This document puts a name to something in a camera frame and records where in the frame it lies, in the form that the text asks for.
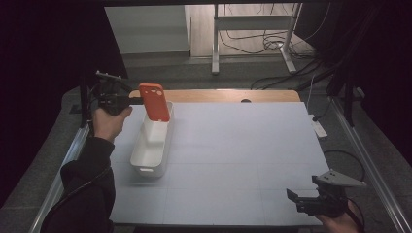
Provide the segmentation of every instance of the metal frame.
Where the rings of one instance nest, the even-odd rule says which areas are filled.
[[[247,17],[219,17],[219,5],[215,4],[212,74],[219,73],[219,42],[218,34],[221,30],[288,30],[285,42],[280,46],[281,54],[288,67],[289,73],[296,72],[296,68],[289,55],[289,44],[297,21],[301,3],[292,12],[292,16],[247,16]]]
[[[66,153],[66,156],[64,157],[61,166],[78,158],[82,150],[83,144],[85,143],[85,140],[87,138],[88,131],[89,129],[87,125],[83,128],[79,128],[78,132],[76,133],[75,139],[72,142],[72,145],[70,146],[69,150]],[[47,213],[52,208],[52,206],[58,201],[62,193],[63,184],[61,182],[60,173],[57,173],[54,178],[54,181],[51,184],[51,188],[49,189],[45,201],[40,207],[40,210],[37,213],[36,218],[34,218],[34,222],[30,227],[29,233],[40,232],[43,220],[45,219]]]
[[[349,140],[351,141],[352,146],[354,147],[361,163],[363,164],[368,177],[370,178],[372,185],[374,186],[377,194],[381,198],[382,203],[384,204],[387,212],[394,223],[394,226],[397,229],[397,232],[408,232],[411,233],[412,229],[406,219],[406,216],[397,203],[394,194],[391,192],[390,188],[386,184],[384,178],[378,171],[375,163],[373,162],[369,152],[363,145],[360,136],[357,133],[355,127],[352,127],[350,123],[345,119],[343,115],[343,108],[338,101],[332,99],[332,107],[336,112],[340,123],[345,130]]]

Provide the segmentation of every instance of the aluminum rail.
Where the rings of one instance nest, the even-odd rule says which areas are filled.
[[[362,162],[372,185],[374,186],[378,196],[381,198],[390,218],[392,219],[397,232],[412,233],[411,226],[406,219],[406,216],[401,209],[399,203],[396,201],[394,194],[386,184],[384,178],[380,174],[378,168],[373,162],[369,152],[363,145],[361,137],[358,135],[355,127],[351,127],[345,119],[343,108],[338,101],[332,99],[332,107],[336,112],[340,123],[342,124],[345,133],[347,134],[352,146],[354,147],[359,160]]]
[[[69,150],[66,153],[66,156],[64,157],[61,166],[72,161],[73,159],[76,159],[79,156],[83,144],[85,143],[85,140],[87,138],[88,131],[88,125],[86,125],[83,128],[79,128],[78,132],[76,133],[75,139],[73,140]],[[29,233],[40,232],[42,222],[45,219],[46,214],[49,212],[52,206],[58,201],[58,199],[61,196],[61,193],[63,193],[63,184],[61,182],[60,173],[57,173],[57,175],[54,178],[54,181],[51,184],[51,188],[49,189],[45,201],[40,207],[40,210],[37,213],[36,218],[34,218],[34,222],[30,227]]]

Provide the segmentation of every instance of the black curtain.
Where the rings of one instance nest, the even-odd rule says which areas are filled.
[[[2,1],[0,23],[3,205],[80,76],[93,83],[97,69],[127,74],[102,6]]]
[[[357,51],[354,75],[363,108],[412,165],[411,11],[409,1],[384,2]]]

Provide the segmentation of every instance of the wooden board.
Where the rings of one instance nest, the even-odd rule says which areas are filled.
[[[181,103],[196,102],[300,102],[294,90],[165,90],[166,100]],[[132,91],[130,97],[140,97],[138,90]]]

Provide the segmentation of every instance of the metal stand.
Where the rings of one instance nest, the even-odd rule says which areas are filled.
[[[247,16],[219,17],[219,5],[215,4],[214,16],[214,38],[212,53],[212,74],[219,73],[219,31],[225,30],[288,30],[285,42],[281,45],[281,53],[291,74],[296,72],[296,68],[289,55],[289,44],[296,25],[297,14],[299,13],[301,3],[297,4],[291,16]]]

